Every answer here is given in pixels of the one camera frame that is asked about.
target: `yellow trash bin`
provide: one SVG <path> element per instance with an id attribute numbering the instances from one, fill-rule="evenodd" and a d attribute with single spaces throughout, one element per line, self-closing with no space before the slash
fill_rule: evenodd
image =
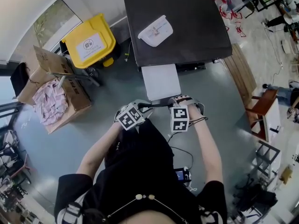
<path id="1" fill-rule="evenodd" d="M 103 14 L 98 14 L 77 26 L 62 39 L 62 42 L 66 44 L 77 68 L 85 69 L 100 60 L 104 66 L 114 62 L 111 53 L 117 43 Z"/>

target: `sticker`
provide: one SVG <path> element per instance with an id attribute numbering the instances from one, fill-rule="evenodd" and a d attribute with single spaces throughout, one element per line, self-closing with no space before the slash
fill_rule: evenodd
<path id="1" fill-rule="evenodd" d="M 138 113 L 138 111 L 134 107 L 132 109 L 130 109 L 129 112 L 136 121 L 138 121 L 139 118 L 141 117 L 141 115 Z"/>
<path id="2" fill-rule="evenodd" d="M 77 52 L 81 61 L 86 61 L 88 58 L 98 53 L 105 48 L 103 41 L 98 33 L 87 38 L 84 42 L 81 42 L 77 47 Z"/>
<path id="3" fill-rule="evenodd" d="M 186 109 L 173 109 L 175 119 L 187 119 L 187 110 Z"/>
<path id="4" fill-rule="evenodd" d="M 123 116 L 119 117 L 119 121 L 125 129 L 129 129 L 131 126 L 134 126 L 135 124 L 135 121 L 132 120 L 132 118 L 127 114 L 127 112 L 125 112 Z"/>
<path id="5" fill-rule="evenodd" d="M 174 131 L 185 131 L 187 130 L 187 121 L 174 121 L 173 130 Z"/>

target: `crumpled cloth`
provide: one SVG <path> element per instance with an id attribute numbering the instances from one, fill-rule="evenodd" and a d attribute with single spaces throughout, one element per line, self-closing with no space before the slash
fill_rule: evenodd
<path id="1" fill-rule="evenodd" d="M 58 88 L 57 79 L 41 86 L 33 96 L 33 108 L 43 125 L 56 123 L 68 108 L 63 88 Z"/>

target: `black tabletop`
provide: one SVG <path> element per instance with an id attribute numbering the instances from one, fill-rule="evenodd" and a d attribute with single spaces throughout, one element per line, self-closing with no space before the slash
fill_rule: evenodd
<path id="1" fill-rule="evenodd" d="M 232 55 L 226 27 L 213 0 L 124 0 L 138 66 L 207 62 Z M 173 28 L 157 47 L 138 34 L 162 15 Z"/>

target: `gray floor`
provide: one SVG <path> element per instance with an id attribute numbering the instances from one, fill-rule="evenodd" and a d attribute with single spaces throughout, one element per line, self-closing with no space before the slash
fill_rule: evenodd
<path id="1" fill-rule="evenodd" d="M 111 67 L 100 72 L 103 86 L 87 87 L 92 108 L 72 123 L 48 135 L 30 106 L 20 113 L 15 130 L 21 145 L 27 150 L 32 171 L 33 197 L 53 213 L 58 178 L 74 173 L 85 152 L 105 133 L 113 122 L 115 112 L 134 99 L 147 99 L 142 74 L 137 71 L 133 52 L 126 63 L 121 57 Z M 221 63 L 208 64 L 206 70 L 179 74 L 181 90 L 203 102 L 211 133 L 218 145 L 223 162 L 227 202 L 230 206 L 234 185 L 244 178 L 255 155 L 255 144 L 238 90 Z M 167 138 L 170 115 L 167 108 L 158 108 L 150 117 Z M 194 155 L 192 187 L 199 193 L 204 185 L 205 171 L 194 128 L 177 134 L 170 145 L 183 148 Z M 174 150 L 175 168 L 190 166 L 189 155 Z"/>

